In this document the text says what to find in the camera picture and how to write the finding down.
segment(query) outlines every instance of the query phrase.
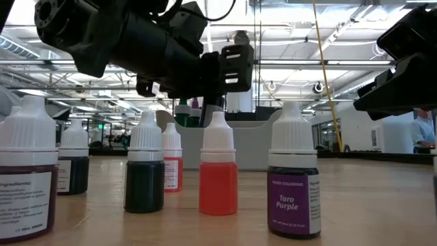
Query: white bottle cap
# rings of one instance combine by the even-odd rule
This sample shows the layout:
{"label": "white bottle cap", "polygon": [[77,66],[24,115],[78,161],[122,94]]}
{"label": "white bottle cap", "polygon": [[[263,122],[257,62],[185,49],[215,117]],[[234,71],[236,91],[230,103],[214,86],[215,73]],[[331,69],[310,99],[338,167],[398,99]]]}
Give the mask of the white bottle cap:
{"label": "white bottle cap", "polygon": [[174,123],[167,123],[167,128],[163,133],[163,150],[182,150],[180,134],[176,131]]}
{"label": "white bottle cap", "polygon": [[225,113],[212,113],[212,120],[203,131],[202,152],[235,152],[234,132],[225,120]]}
{"label": "white bottle cap", "polygon": [[71,126],[62,133],[59,157],[88,156],[88,133],[82,128],[82,120],[71,120]]}
{"label": "white bottle cap", "polygon": [[3,121],[0,136],[0,165],[57,162],[56,121],[47,115],[39,96],[24,96],[21,110]]}
{"label": "white bottle cap", "polygon": [[201,117],[202,116],[202,110],[201,109],[191,109],[191,117]]}
{"label": "white bottle cap", "polygon": [[161,128],[154,119],[154,113],[146,109],[141,113],[140,122],[132,128],[129,150],[136,151],[161,151]]}
{"label": "white bottle cap", "polygon": [[284,102],[282,114],[273,123],[272,148],[275,154],[315,154],[311,123],[300,113],[299,102]]}
{"label": "white bottle cap", "polygon": [[9,115],[15,114],[16,112],[20,111],[20,109],[21,109],[21,106],[12,106],[11,113]]}

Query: white label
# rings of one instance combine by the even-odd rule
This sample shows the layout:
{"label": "white label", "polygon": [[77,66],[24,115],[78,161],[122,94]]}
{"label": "white label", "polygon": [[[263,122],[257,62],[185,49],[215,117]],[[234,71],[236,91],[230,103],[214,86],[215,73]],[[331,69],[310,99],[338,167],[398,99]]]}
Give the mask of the white label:
{"label": "white label", "polygon": [[58,160],[57,192],[70,191],[71,161]]}
{"label": "white label", "polygon": [[0,238],[47,228],[52,173],[0,175]]}
{"label": "white label", "polygon": [[177,189],[178,187],[178,162],[166,161],[165,163],[165,179],[164,189]]}
{"label": "white label", "polygon": [[318,175],[308,175],[309,233],[321,230],[320,224],[320,181]]}

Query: dropper bottle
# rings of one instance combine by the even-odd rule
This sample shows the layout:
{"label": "dropper bottle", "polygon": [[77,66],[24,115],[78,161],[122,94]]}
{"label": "dropper bottle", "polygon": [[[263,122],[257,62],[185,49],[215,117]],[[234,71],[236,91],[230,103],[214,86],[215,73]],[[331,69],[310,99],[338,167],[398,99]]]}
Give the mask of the dropper bottle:
{"label": "dropper bottle", "polygon": [[71,121],[62,133],[58,158],[58,195],[77,195],[88,190],[88,134],[82,128],[82,120]]}
{"label": "dropper bottle", "polygon": [[56,122],[38,96],[24,96],[21,110],[0,126],[0,197],[5,198],[0,200],[0,244],[41,236],[53,228],[55,131]]}
{"label": "dropper bottle", "polygon": [[320,186],[311,124],[298,102],[285,102],[273,123],[267,175],[268,228],[295,239],[320,234]]}
{"label": "dropper bottle", "polygon": [[126,164],[124,210],[151,213],[164,205],[164,157],[161,128],[149,109],[132,129]]}
{"label": "dropper bottle", "polygon": [[437,215],[437,149],[431,150],[431,154],[434,155],[434,201],[436,203],[436,215]]}
{"label": "dropper bottle", "polygon": [[230,215],[238,209],[238,168],[234,133],[225,113],[216,111],[203,132],[199,209],[207,215]]}
{"label": "dropper bottle", "polygon": [[188,117],[190,117],[191,107],[187,104],[185,98],[179,99],[179,105],[175,106],[175,121],[183,127],[188,126]]}
{"label": "dropper bottle", "polygon": [[163,133],[163,154],[165,163],[164,192],[182,190],[182,148],[180,134],[176,131],[176,124],[167,123]]}
{"label": "dropper bottle", "polygon": [[202,115],[202,110],[199,109],[199,101],[197,98],[193,98],[193,102],[191,103],[191,111],[190,111],[190,127],[200,127],[200,117]]}

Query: pipe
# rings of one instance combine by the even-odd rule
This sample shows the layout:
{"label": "pipe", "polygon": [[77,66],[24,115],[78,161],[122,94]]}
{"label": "pipe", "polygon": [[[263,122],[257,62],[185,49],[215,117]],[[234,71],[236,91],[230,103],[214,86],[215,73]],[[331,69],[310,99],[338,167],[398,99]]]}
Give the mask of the pipe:
{"label": "pipe", "polygon": [[21,78],[22,80],[27,81],[29,83],[39,83],[42,85],[49,85],[48,82],[44,82],[44,81],[41,81],[39,79],[35,79],[33,77],[30,77],[29,75],[22,74],[19,71],[13,70],[11,68],[6,68],[6,67],[2,66],[2,67],[0,67],[0,70],[6,71],[10,74],[13,74],[13,75],[17,76],[18,78]]}
{"label": "pipe", "polygon": [[9,87],[9,90],[46,90],[46,91],[57,91],[57,90],[134,90],[134,88],[129,89],[129,87]]}

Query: cable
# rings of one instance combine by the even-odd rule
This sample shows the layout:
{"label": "cable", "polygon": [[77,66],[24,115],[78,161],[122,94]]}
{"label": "cable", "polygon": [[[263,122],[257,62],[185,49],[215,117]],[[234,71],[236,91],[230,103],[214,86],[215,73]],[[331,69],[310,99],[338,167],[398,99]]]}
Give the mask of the cable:
{"label": "cable", "polygon": [[322,68],[323,68],[323,79],[325,81],[326,95],[328,96],[330,110],[331,110],[331,113],[333,114],[334,128],[335,128],[335,133],[337,135],[337,141],[339,143],[340,152],[343,152],[343,148],[342,148],[343,144],[341,143],[339,127],[337,125],[337,118],[335,117],[334,104],[333,104],[332,99],[330,98],[328,79],[326,78],[326,68],[325,68],[325,62],[324,62],[324,58],[323,58],[322,40],[320,38],[319,24],[317,22],[317,11],[315,10],[315,0],[313,0],[313,11],[314,11],[314,19],[315,19],[315,29],[317,31],[317,38],[319,40],[320,59],[322,60],[321,63],[322,63]]}
{"label": "cable", "polygon": [[186,9],[186,8],[180,8],[179,11],[192,14],[193,16],[197,16],[197,17],[202,18],[202,19],[207,20],[207,21],[221,21],[231,13],[232,9],[234,8],[235,2],[237,2],[237,0],[232,0],[232,5],[231,5],[230,9],[227,11],[227,13],[225,15],[223,15],[222,17],[218,17],[218,18],[208,18],[206,16],[203,16],[202,14],[196,13],[196,12],[189,10],[189,9]]}

